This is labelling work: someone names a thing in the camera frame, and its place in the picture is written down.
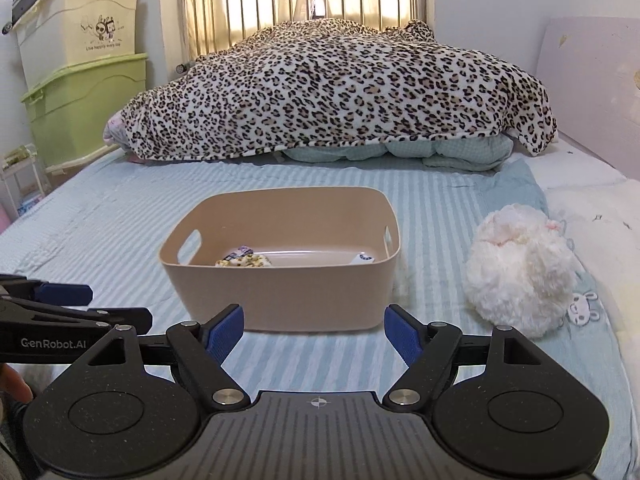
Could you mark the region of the person's hand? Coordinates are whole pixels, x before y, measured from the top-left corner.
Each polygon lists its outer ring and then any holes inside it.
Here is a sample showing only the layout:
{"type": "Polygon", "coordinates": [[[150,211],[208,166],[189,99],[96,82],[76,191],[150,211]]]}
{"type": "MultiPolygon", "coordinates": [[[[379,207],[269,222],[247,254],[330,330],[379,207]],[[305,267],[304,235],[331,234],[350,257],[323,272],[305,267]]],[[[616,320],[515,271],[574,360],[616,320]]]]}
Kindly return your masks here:
{"type": "Polygon", "coordinates": [[[11,398],[21,403],[29,403],[34,398],[32,389],[29,388],[23,377],[8,364],[1,365],[0,388],[11,398]]]}

